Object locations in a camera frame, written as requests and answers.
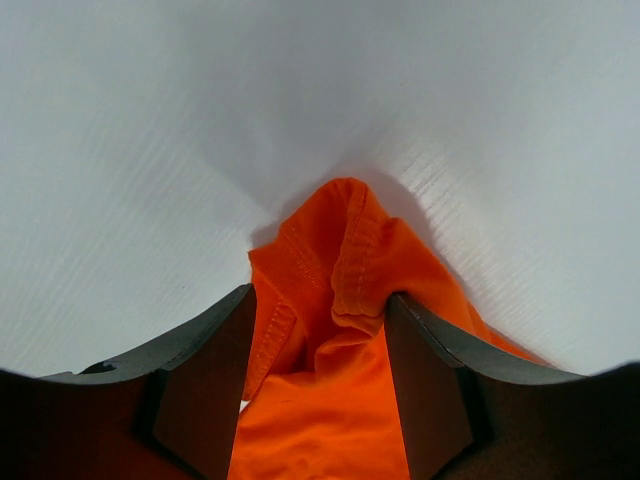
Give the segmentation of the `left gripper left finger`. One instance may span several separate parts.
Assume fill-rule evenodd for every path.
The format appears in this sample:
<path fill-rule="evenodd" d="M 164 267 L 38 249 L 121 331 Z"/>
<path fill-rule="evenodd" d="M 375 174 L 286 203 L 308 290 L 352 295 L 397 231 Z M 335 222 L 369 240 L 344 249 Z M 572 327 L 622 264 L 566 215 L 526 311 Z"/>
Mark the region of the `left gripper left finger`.
<path fill-rule="evenodd" d="M 1 375 L 5 479 L 223 479 L 256 313 L 243 285 L 79 373 Z"/>

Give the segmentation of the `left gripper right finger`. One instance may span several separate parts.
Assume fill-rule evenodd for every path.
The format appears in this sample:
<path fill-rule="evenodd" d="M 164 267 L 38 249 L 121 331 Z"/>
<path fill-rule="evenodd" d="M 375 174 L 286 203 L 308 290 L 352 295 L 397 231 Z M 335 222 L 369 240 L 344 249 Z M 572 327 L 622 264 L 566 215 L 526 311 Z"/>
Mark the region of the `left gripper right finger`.
<path fill-rule="evenodd" d="M 406 295 L 384 333 L 414 479 L 635 479 L 639 367 L 581 376 L 522 359 Z"/>

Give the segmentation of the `orange t-shirt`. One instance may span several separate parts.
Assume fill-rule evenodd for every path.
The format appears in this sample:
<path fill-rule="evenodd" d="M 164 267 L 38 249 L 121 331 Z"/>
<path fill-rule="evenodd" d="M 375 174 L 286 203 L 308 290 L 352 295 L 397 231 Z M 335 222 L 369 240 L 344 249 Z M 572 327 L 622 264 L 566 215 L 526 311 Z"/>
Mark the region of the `orange t-shirt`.
<path fill-rule="evenodd" d="M 383 330 L 395 292 L 520 353 L 360 180 L 322 186 L 249 259 L 257 309 L 233 479 L 408 477 Z"/>

